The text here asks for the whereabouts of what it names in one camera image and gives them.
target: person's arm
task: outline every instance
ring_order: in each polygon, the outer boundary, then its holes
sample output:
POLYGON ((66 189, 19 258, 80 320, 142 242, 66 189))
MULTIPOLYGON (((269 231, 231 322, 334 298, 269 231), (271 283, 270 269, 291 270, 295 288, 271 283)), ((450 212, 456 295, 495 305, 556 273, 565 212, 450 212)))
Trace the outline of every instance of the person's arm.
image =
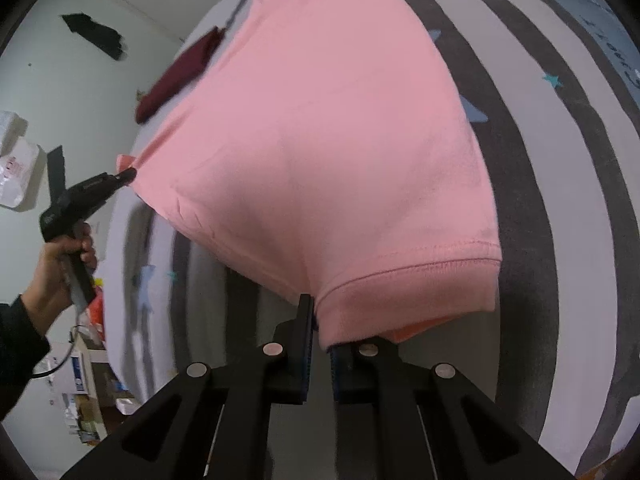
POLYGON ((71 305, 60 256, 82 251, 81 259, 95 269, 89 232, 85 226, 82 240, 60 237, 44 244, 27 290, 11 306, 0 304, 0 421, 22 395, 33 367, 49 352, 47 330, 71 305))

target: teal star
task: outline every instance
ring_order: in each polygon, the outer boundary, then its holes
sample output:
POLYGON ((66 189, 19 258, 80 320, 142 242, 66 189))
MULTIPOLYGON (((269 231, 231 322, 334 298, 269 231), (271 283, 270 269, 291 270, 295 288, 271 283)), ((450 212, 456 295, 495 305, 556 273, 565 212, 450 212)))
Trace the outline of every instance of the teal star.
POLYGON ((545 81, 549 81, 551 83, 551 86, 553 88, 562 86, 562 83, 560 82, 560 80, 558 79, 557 75, 549 75, 549 74, 545 74, 544 77, 542 78, 545 81))

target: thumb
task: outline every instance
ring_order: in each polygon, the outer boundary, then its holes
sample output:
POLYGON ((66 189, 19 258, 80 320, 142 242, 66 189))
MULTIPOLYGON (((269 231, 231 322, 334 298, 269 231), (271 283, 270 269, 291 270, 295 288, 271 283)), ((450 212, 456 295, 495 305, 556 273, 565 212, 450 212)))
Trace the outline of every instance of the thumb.
POLYGON ((44 244, 44 254, 47 258, 57 258, 62 254, 77 253, 82 248, 82 241, 69 236, 60 236, 44 244))

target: pink fabric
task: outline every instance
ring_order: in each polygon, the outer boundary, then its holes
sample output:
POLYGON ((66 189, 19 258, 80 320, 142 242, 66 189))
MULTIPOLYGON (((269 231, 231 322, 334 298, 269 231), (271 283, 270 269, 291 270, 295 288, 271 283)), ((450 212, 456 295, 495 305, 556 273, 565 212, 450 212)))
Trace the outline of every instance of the pink fabric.
POLYGON ((254 0, 129 164, 140 197, 222 262, 313 294, 324 348, 494 308, 492 188, 403 0, 254 0))

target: bed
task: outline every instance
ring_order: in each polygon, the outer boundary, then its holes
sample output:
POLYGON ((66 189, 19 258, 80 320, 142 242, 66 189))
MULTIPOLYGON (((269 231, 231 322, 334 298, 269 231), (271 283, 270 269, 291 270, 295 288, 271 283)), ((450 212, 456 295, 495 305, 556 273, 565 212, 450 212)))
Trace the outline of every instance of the bed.
MULTIPOLYGON (((431 329, 401 344, 401 355, 455 364, 581 474, 622 449, 640 422, 640 54, 603 0, 405 1, 478 138, 504 261, 494 314, 431 329)), ((182 49, 225 26, 213 65, 250 5, 222 0, 182 49)), ((133 155, 196 84, 140 128, 133 155)), ((117 195, 100 273, 110 362, 139 400, 192 361, 238 359, 295 313, 129 189, 117 195)), ((366 408, 334 410, 318 347, 309 402, 295 417, 290 409, 273 411, 273 478, 370 478, 373 444, 350 438, 366 408)))

